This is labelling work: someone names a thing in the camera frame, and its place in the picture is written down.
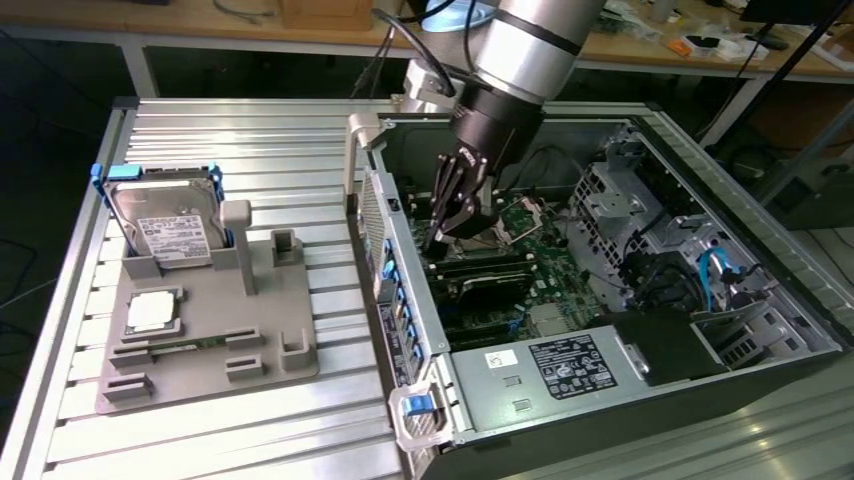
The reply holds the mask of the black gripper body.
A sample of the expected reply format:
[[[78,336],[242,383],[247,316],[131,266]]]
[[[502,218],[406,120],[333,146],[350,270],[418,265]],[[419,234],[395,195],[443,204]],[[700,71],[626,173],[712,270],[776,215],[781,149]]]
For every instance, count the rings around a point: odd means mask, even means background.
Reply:
[[[465,84],[450,120],[457,145],[454,172],[478,168],[487,160],[497,175],[522,160],[545,118],[543,107],[482,82]]]

